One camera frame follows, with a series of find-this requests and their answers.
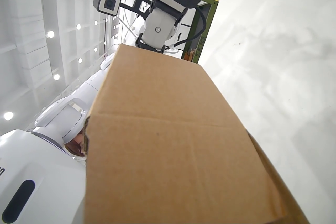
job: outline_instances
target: recessed light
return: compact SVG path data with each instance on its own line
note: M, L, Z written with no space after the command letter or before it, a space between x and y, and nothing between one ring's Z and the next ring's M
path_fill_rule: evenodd
M53 38L55 35L55 33L51 30L47 33L47 36L50 37L50 38Z
M9 121L13 118L14 116L14 113L13 112L6 112L4 115L3 115L3 118L5 118L5 120Z

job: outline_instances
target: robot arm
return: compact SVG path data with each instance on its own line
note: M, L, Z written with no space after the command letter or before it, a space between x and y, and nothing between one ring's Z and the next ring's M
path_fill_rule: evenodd
M135 0L133 6L121 3L121 0L94 0L94 7L102 13L115 16L118 8L123 7L133 11L145 20L145 30L137 38L135 45L139 48L163 53L166 49L174 49L177 45L197 38L206 28L206 19L198 9L201 0L152 0L150 8L146 12L140 11L142 2L149 3L148 0ZM165 46L175 32L175 28L182 20L188 9L195 8L203 19L203 29L193 38L178 42L174 45Z
M101 63L101 69L68 97L55 101L43 111L35 120L36 128L33 131L48 136L60 146L78 135L114 55L106 57Z

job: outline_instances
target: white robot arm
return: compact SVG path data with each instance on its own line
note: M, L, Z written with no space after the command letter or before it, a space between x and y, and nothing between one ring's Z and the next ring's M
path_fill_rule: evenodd
M121 0L94 0L102 13L115 16L119 6L145 20L145 29L137 38L139 48L163 53L177 46L165 46L188 9L201 0L152 0L146 12L142 2L132 7ZM206 20L200 12L204 26ZM86 80L75 92L51 104L35 121L32 132L14 130L0 136L0 224L82 224L85 195L85 167L63 149L82 129L105 71L110 62Z
M60 146L78 135L114 55L109 55L101 63L101 69L68 97L55 101L43 111L35 120L33 132L52 138Z
M63 145L83 128L113 57L43 111L32 132L17 129L0 136L0 223L83 223L85 166Z

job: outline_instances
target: wire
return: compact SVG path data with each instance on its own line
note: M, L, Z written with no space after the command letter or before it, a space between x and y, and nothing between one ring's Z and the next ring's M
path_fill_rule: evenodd
M196 39L196 38L199 37L199 36L205 31L205 29L207 28L207 19L205 18L205 16L204 16L202 10L201 10L199 7L196 7L195 9L196 9L196 10L198 11L198 13L201 15L201 18L202 18L202 20L203 20L203 27L202 27L202 29L201 29L197 34L195 34L192 38L185 39L185 40L182 40L182 41L180 41L180 42L175 43L175 44L174 44L174 47L177 47L178 45L181 45L181 44L183 44L183 43L190 42L190 41Z
M127 19L127 16L126 16L126 9L124 9L124 16L125 16L126 22L127 22L127 24L129 25L129 27L133 26L134 22L135 22L136 19L138 18L138 17L136 17L136 18L134 19L134 21L133 21L131 24L129 24L128 19ZM131 30L130 30L129 28L127 28L127 32L126 32L126 34L125 34L125 36L124 36L124 43L126 43L126 36L127 36L127 34L128 34L128 31L131 31Z
M179 49L176 50L176 52L171 52L171 51L165 51L166 54L178 54L179 53Z

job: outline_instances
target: box flap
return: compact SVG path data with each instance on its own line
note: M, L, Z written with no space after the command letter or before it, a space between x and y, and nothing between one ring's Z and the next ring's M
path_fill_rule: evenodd
M120 45L86 133L85 223L285 215L248 133L198 64Z

